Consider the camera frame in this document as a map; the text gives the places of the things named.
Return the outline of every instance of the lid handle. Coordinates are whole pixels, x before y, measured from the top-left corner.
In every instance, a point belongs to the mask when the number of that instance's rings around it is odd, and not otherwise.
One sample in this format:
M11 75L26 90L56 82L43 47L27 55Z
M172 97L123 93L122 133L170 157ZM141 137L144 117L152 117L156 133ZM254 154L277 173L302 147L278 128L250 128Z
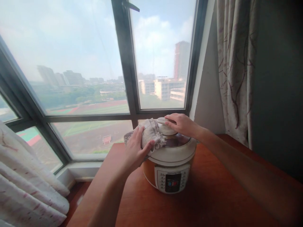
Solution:
M158 118L157 122L159 124L159 129L162 132L162 134L165 136L171 136L171 135L176 134L177 132L175 130L173 130L171 127L169 127L168 125L165 124L166 121L170 121L171 123L173 123L175 125L177 124L175 121L166 119L164 117Z

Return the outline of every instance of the window latch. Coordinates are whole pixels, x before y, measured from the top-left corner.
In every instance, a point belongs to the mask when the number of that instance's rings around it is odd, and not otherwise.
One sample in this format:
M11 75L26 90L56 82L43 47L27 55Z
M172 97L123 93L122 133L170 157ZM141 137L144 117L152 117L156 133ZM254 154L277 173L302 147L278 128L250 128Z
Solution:
M122 2L122 6L124 6L125 8L129 8L129 9L135 10L137 12L140 12L140 9L137 6L135 6L134 4L131 4L128 1L123 1Z

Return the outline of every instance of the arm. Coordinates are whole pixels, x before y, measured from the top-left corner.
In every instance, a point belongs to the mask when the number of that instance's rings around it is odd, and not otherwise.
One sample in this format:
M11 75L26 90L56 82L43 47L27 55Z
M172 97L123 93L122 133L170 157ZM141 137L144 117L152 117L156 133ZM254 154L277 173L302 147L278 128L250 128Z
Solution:
M106 186L97 210L88 224L89 227L115 226L125 182L128 176L141 165L144 157L155 144L155 141L151 140L141 149L143 130L144 126L137 127L128 140L123 163L119 165L119 169Z
M184 114L171 114L166 122L175 131L203 143L229 170L244 189L269 213L285 225L301 223L302 192L287 185L261 164L242 154L211 131L194 123Z

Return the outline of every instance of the curtain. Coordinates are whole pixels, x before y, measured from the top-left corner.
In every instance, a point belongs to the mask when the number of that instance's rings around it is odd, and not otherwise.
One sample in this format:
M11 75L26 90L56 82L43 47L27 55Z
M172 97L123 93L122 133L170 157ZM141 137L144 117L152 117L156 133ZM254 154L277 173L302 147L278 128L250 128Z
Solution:
M0 121L0 223L59 226L68 194L33 149Z
M219 81L226 133L252 149L258 0L217 0Z

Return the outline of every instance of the control panel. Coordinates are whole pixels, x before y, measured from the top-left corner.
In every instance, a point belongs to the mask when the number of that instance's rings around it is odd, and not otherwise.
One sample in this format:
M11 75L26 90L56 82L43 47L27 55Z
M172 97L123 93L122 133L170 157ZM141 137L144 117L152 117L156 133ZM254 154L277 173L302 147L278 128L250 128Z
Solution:
M189 164L174 168L155 167L157 188L167 194L182 191L187 182L189 168Z

